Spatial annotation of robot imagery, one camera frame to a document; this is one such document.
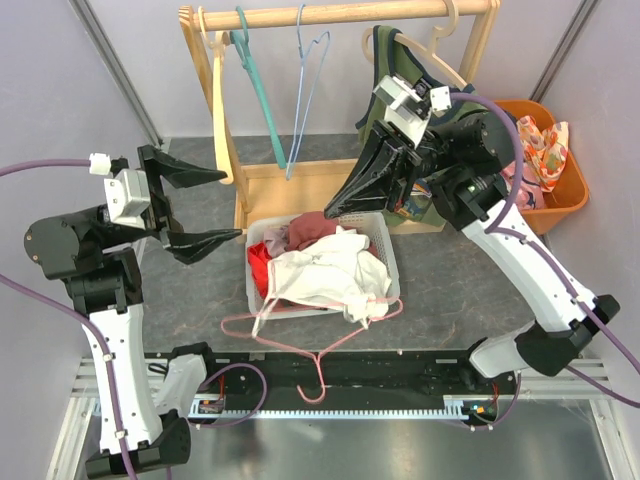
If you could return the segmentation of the mauve pink tank top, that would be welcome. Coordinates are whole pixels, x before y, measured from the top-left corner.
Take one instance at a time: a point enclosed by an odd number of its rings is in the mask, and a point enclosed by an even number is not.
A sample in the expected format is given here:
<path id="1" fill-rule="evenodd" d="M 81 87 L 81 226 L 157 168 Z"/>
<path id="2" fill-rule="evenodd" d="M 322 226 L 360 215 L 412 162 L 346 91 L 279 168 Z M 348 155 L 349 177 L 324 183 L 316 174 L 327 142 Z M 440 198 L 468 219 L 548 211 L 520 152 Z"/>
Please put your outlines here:
<path id="1" fill-rule="evenodd" d="M 267 228 L 263 234 L 263 243 L 272 259 L 286 253 L 289 247 L 289 226 Z"/>

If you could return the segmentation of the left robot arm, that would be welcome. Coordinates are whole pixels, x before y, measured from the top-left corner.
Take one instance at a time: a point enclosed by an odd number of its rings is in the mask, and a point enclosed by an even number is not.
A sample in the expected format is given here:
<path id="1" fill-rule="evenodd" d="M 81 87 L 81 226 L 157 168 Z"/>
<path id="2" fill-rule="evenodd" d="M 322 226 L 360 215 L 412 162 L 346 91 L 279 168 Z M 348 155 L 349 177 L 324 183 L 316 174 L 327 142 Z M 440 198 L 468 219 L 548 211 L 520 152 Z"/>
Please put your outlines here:
<path id="1" fill-rule="evenodd" d="M 224 173 L 151 145 L 140 147 L 138 158 L 139 166 L 131 167 L 125 158 L 90 155 L 84 164 L 103 178 L 104 203 L 39 220 L 24 237 L 27 255 L 44 276 L 64 284 L 91 347 L 102 417 L 99 449 L 86 464 L 92 479 L 185 464 L 192 402 L 220 378 L 210 346 L 199 342 L 173 349 L 160 390 L 150 389 L 142 276 L 133 246 L 154 238 L 191 265 L 236 238 L 235 229 L 186 232 L 164 191 L 219 181 Z"/>

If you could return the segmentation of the beige wooden hanger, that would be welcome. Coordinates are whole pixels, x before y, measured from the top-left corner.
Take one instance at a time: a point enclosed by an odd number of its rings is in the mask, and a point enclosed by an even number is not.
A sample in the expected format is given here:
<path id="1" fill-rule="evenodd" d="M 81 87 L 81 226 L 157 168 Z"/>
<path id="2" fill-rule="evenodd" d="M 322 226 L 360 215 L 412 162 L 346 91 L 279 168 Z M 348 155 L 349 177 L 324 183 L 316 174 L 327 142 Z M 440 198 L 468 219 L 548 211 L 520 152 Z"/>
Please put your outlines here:
<path id="1" fill-rule="evenodd" d="M 215 38 L 211 40 L 205 27 L 205 11 L 202 6 L 197 10 L 198 21 L 201 36 L 213 54 L 212 60 L 212 129 L 213 129 L 213 145 L 216 161 L 216 169 L 226 174 L 225 179 L 220 182 L 225 185 L 233 184 L 234 167 L 229 151 L 227 140 L 227 122 L 224 110 L 223 100 L 223 67 L 225 49 L 229 43 L 229 34 L 227 31 L 217 31 Z"/>

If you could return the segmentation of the teal plastic hanger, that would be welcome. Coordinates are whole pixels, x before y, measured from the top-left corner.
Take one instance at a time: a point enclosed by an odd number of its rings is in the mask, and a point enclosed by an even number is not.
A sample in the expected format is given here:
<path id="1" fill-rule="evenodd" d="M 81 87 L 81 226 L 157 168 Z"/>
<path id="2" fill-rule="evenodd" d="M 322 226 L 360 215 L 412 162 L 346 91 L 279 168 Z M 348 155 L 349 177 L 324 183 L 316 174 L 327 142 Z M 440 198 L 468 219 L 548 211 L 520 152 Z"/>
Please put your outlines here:
<path id="1" fill-rule="evenodd" d="M 277 133 L 275 121 L 269 106 L 264 84 L 262 82 L 256 62 L 250 50 L 248 22 L 246 20 L 244 10 L 242 9 L 241 6 L 237 6 L 235 8 L 235 11 L 240 20 L 241 29 L 233 30 L 231 32 L 230 34 L 231 43 L 235 46 L 236 52 L 241 61 L 241 65 L 243 69 L 246 71 L 250 79 L 251 85 L 254 89 L 254 92 L 256 94 L 256 97 L 258 99 L 261 112 L 263 114 L 267 129 L 268 129 L 268 134 L 271 141 L 271 146 L 272 146 L 273 154 L 276 160 L 276 164 L 280 169 L 284 169 L 286 166 L 284 150 L 283 150 L 279 135 Z"/>

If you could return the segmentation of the light blue hanger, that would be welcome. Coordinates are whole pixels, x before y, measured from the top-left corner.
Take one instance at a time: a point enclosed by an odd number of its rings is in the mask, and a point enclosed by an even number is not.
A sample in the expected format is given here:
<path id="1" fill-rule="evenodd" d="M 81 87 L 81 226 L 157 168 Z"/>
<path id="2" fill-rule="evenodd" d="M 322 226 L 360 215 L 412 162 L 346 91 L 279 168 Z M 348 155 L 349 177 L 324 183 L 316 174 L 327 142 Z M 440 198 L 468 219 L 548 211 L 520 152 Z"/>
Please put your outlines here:
<path id="1" fill-rule="evenodd" d="M 301 3 L 296 15 L 296 38 L 299 55 L 299 80 L 296 96 L 296 106 L 294 115 L 294 129 L 292 134 L 292 143 L 285 167 L 285 179 L 290 181 L 294 175 L 295 165 L 300 155 L 305 130 L 314 100 L 320 73 L 323 69 L 326 56 L 331 45 L 331 33 L 328 30 L 322 31 L 318 36 L 305 44 L 302 35 L 302 14 L 306 7 L 305 3 Z M 315 70 L 312 80 L 307 77 L 310 72 L 308 66 L 309 59 L 315 50 L 320 52 L 319 63 Z"/>

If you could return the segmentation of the white plastic basket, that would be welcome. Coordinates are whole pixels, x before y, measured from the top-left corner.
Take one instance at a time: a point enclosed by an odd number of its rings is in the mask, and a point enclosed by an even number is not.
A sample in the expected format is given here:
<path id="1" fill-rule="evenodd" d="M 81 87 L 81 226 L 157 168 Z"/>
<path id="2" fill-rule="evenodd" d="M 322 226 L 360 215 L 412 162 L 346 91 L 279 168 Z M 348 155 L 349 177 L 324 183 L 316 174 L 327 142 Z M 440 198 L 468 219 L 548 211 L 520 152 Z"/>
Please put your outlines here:
<path id="1" fill-rule="evenodd" d="M 297 217 L 298 214 L 285 215 L 257 220 L 256 222 L 252 223 L 246 231 L 245 249 L 248 249 L 250 246 L 261 242 L 263 240 L 264 232 L 267 229 L 287 226 L 292 220 Z M 377 258 L 385 264 L 387 272 L 391 279 L 391 285 L 387 290 L 387 296 L 391 301 L 397 299 L 400 296 L 399 272 L 390 238 L 390 233 L 386 226 L 383 215 L 379 212 L 357 213 L 339 217 L 337 221 L 342 227 L 354 228 L 359 233 L 362 233 L 369 237 L 370 243 L 374 246 Z M 251 268 L 248 263 L 248 253 L 245 253 L 245 274 L 248 308 L 251 314 L 257 314 L 263 305 L 263 298 L 259 294 L 259 291 L 255 286 L 255 282 L 251 274 Z M 302 308 L 298 307 L 277 307 L 271 313 L 269 318 L 286 319 L 325 315 L 331 313 L 332 310 L 327 310 L 326 308 L 303 310 Z"/>

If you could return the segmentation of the rust red tank top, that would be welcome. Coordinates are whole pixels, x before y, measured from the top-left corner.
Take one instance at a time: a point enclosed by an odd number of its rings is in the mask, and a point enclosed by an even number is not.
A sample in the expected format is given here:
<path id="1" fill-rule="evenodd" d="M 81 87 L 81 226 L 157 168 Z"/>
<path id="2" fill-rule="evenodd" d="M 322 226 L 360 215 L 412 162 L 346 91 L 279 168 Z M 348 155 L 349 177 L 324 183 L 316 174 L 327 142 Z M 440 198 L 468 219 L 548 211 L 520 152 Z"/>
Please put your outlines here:
<path id="1" fill-rule="evenodd" d="M 336 233 L 338 221 L 327 219 L 321 211 L 306 212 L 293 219 L 287 228 L 286 251 L 301 251 L 319 239 Z"/>

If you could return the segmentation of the white tank top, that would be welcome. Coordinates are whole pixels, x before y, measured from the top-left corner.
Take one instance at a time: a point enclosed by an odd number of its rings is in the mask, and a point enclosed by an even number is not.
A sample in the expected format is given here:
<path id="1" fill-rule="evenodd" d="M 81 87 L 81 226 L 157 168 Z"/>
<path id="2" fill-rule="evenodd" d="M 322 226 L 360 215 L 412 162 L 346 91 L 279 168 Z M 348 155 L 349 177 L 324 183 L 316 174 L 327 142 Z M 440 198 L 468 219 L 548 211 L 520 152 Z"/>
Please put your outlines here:
<path id="1" fill-rule="evenodd" d="M 296 306 L 340 312 L 366 328 L 384 317 L 395 301 L 386 265 L 370 252 L 365 234 L 341 226 L 303 250 L 285 252 L 266 264 L 267 290 L 251 335 L 258 333 L 276 307 Z"/>

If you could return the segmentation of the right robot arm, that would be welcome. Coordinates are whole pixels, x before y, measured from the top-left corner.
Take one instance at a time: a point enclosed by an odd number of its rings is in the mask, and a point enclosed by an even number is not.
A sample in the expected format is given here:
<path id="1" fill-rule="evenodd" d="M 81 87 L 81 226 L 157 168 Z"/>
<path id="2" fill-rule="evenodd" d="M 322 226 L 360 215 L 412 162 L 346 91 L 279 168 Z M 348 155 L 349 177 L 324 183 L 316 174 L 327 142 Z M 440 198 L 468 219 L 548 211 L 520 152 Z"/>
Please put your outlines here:
<path id="1" fill-rule="evenodd" d="M 458 381 L 477 394 L 494 378 L 532 368 L 554 376 L 607 325 L 620 305 L 595 295 L 560 265 L 508 199 L 501 171 L 521 159 L 508 114 L 497 106 L 423 129 L 412 139 L 395 119 L 373 123 L 363 150 L 324 209 L 328 218 L 394 211 L 424 179 L 437 213 L 480 247 L 525 299 L 534 318 L 519 330 L 476 342 L 458 368 Z"/>

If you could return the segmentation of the pink wire hanger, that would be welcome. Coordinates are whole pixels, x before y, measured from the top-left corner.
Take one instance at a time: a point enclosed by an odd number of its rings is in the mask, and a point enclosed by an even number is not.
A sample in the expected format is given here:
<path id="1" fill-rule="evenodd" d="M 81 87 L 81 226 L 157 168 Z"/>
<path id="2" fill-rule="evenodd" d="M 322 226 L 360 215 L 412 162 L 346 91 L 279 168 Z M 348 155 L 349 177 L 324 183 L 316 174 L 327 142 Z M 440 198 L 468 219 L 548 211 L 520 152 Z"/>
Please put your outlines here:
<path id="1" fill-rule="evenodd" d="M 220 322 L 220 329 L 221 329 L 222 333 L 224 335 L 228 336 L 228 337 L 238 338 L 238 339 L 246 339 L 246 340 L 251 339 L 251 340 L 257 342 L 258 344 L 274 348 L 279 352 L 292 353 L 292 354 L 295 354 L 295 355 L 298 355 L 298 356 L 301 356 L 303 358 L 307 358 L 307 359 L 311 360 L 313 365 L 314 365 L 314 367 L 315 367 L 316 373 L 317 373 L 319 386 L 320 386 L 320 394 L 315 398 L 311 398 L 304 392 L 304 389 L 303 389 L 303 387 L 301 385 L 297 385 L 296 386 L 296 390 L 297 390 L 299 396 L 301 397 L 301 399 L 305 403 L 307 403 L 309 405 L 319 405 L 325 400 L 326 395 L 327 395 L 327 384 L 326 384 L 326 381 L 325 381 L 325 378 L 324 378 L 322 360 L 329 353 L 337 350 L 339 347 L 344 345 L 346 342 L 348 342 L 351 339 L 359 336 L 361 333 L 364 333 L 365 331 L 367 331 L 372 324 L 380 323 L 380 322 L 386 321 L 388 319 L 392 319 L 392 318 L 398 316 L 399 314 L 401 314 L 403 312 L 403 310 L 404 310 L 404 302 L 400 298 L 398 298 L 396 300 L 392 300 L 391 301 L 391 305 L 394 306 L 394 310 L 386 313 L 385 315 L 383 315 L 381 317 L 374 317 L 374 318 L 372 318 L 370 320 L 367 320 L 365 322 L 365 326 L 364 327 L 359 327 L 359 328 L 349 332 L 348 334 L 346 334 L 345 336 L 337 339 L 335 342 L 333 342 L 332 344 L 328 345 L 324 349 L 321 349 L 321 350 L 318 350 L 318 351 L 302 349 L 302 348 L 294 346 L 294 345 L 290 345 L 290 344 L 286 344 L 286 343 L 278 342 L 276 340 L 272 340 L 272 339 L 268 339 L 268 338 L 262 337 L 262 336 L 260 336 L 258 334 L 253 335 L 253 334 L 250 334 L 248 332 L 241 332 L 241 331 L 237 331 L 237 330 L 232 330 L 232 329 L 230 329 L 228 327 L 228 325 L 231 322 L 240 321 L 240 320 L 247 320 L 249 318 L 252 318 L 252 315 L 249 315 L 249 314 L 233 315 L 233 316 L 224 317 Z"/>

